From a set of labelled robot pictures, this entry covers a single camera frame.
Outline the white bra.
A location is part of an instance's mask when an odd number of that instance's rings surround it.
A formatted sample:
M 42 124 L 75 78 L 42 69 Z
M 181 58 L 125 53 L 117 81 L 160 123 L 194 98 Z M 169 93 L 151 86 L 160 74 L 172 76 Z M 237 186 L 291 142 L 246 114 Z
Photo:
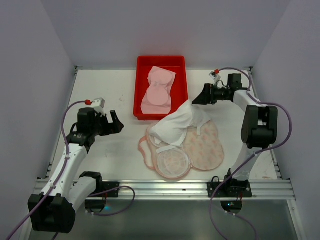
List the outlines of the white bra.
M 149 135 L 155 138 L 157 144 L 164 142 L 170 146 L 180 147 L 189 128 L 195 128 L 199 135 L 202 126 L 210 120 L 205 111 L 187 100 L 176 112 L 169 114 L 151 127 Z

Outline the pink bra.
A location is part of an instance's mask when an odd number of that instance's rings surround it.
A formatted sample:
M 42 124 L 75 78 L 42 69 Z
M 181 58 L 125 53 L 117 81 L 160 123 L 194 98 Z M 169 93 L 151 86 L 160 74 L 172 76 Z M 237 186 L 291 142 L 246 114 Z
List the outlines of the pink bra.
M 153 66 L 148 74 L 149 87 L 141 103 L 143 114 L 166 115 L 171 111 L 171 89 L 176 73 L 164 68 Z

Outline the pink tulip mesh laundry bag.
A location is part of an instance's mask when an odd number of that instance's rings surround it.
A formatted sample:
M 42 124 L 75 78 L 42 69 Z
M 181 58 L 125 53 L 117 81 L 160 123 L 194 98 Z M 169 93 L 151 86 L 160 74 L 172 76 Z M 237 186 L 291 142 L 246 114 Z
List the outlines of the pink tulip mesh laundry bag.
M 224 161 L 224 150 L 219 140 L 218 129 L 210 120 L 197 132 L 197 128 L 188 128 L 180 147 L 165 142 L 157 143 L 147 127 L 145 136 L 138 142 L 138 151 L 144 164 L 150 170 L 169 180 L 184 178 L 191 169 L 211 171 Z

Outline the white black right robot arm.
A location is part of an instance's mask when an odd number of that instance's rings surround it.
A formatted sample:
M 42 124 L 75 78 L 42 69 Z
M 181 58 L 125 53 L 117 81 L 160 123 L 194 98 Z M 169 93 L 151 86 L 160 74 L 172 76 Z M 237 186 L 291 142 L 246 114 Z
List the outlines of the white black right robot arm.
M 268 149 L 277 140 L 278 109 L 250 94 L 251 87 L 244 87 L 242 75 L 231 73 L 227 78 L 227 85 L 219 87 L 221 81 L 219 71 L 212 71 L 210 76 L 214 83 L 206 83 L 202 92 L 193 101 L 193 105 L 214 105 L 218 101 L 230 101 L 244 112 L 244 119 L 240 131 L 242 148 L 235 164 L 228 170 L 226 178 L 247 181 L 250 177 L 262 150 Z

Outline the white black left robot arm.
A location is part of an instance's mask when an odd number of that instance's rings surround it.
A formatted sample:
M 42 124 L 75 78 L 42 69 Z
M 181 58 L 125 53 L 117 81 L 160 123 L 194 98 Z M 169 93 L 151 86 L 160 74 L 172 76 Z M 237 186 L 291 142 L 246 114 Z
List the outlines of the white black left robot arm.
M 100 106 L 79 109 L 77 122 L 63 136 L 64 152 L 54 173 L 41 192 L 32 194 L 28 200 L 34 231 L 68 234 L 79 207 L 100 188 L 102 176 L 98 172 L 84 173 L 78 183 L 74 180 L 95 138 L 119 134 L 124 128 L 115 110 L 110 111 L 110 116 L 111 122 Z

